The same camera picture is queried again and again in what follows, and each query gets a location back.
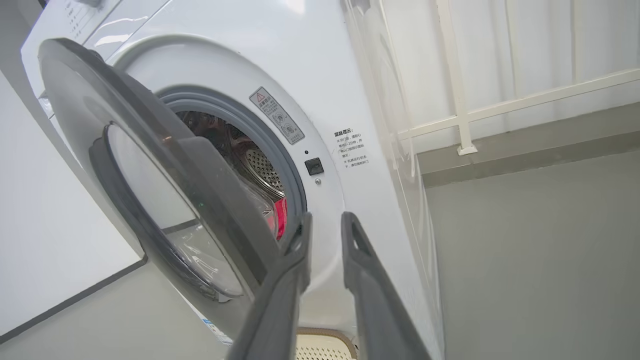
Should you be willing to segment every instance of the white railing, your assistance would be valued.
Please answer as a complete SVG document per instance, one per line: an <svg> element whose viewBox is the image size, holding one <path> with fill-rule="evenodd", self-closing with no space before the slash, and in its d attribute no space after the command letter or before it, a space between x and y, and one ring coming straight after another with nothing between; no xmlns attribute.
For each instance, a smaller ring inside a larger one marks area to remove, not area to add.
<svg viewBox="0 0 640 360"><path fill-rule="evenodd" d="M449 0L436 0L438 16L440 19L440 29L444 40L445 58L448 64L449 81L451 83L451 92L453 95L453 103L455 115L446 119L415 126L408 131L399 134L401 139L413 138L416 136L432 133L434 131L447 129L449 127L458 127L460 133L460 147L458 154L465 155L477 152L476 147L471 141L469 123L488 117L505 114L511 111L528 108L535 105L544 104L546 102L556 101L571 96L585 94L596 90L609 88L616 85L629 83L631 81L640 80L640 69L628 69L602 76L600 78L589 81L580 82L580 56L582 44L582 24L578 16L580 0L571 0L570 22L571 22L571 61L572 61L572 81L568 86L553 88L537 94L521 96L521 79L522 75L517 51L515 16L513 13L513 3L515 0L505 0L506 6L506 22L508 27L509 45L511 47L511 71L513 75L513 90L515 99L504 101L485 108L470 111L467 107L465 98L465 87L463 83L462 70L460 68L460 59L458 57L458 48L456 36L454 33L453 23L451 19L451 11Z"/></svg>

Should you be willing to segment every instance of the white washing machine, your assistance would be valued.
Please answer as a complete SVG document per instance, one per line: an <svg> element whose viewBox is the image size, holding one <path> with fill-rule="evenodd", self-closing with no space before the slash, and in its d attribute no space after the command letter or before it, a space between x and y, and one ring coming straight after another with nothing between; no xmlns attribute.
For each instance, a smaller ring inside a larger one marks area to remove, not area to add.
<svg viewBox="0 0 640 360"><path fill-rule="evenodd" d="M407 116L380 4L93 5L52 0L22 59L58 135L117 210L112 221L124 219L123 236L233 338L284 218L308 211L300 325L353 336L340 240L351 211L441 359L435 245L415 157L395 137Z"/></svg>

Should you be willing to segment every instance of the gray floor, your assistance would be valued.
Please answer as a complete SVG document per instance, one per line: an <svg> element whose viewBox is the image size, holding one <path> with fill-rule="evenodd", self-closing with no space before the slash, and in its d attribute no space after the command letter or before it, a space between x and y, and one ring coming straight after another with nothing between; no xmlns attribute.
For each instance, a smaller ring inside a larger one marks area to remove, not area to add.
<svg viewBox="0 0 640 360"><path fill-rule="evenodd" d="M447 360L640 358L640 152L427 197Z"/></svg>
<svg viewBox="0 0 640 360"><path fill-rule="evenodd" d="M147 263L3 343L0 359L220 360L227 349Z"/></svg>

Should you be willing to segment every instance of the beige plastic basket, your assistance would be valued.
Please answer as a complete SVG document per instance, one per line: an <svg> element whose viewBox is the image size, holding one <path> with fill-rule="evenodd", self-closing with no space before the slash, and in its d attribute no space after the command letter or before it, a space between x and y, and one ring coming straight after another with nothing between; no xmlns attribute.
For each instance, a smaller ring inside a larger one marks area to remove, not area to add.
<svg viewBox="0 0 640 360"><path fill-rule="evenodd" d="M356 349L341 332L326 329L298 329L296 360L358 359Z"/></svg>

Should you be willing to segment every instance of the door glass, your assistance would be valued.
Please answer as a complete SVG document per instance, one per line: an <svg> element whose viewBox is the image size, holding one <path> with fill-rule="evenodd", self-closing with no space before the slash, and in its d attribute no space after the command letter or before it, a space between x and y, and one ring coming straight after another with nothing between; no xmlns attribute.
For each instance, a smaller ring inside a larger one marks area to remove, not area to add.
<svg viewBox="0 0 640 360"><path fill-rule="evenodd" d="M107 134L127 184L177 255L222 295L242 295L242 286L222 251L149 155L117 125L110 125Z"/></svg>

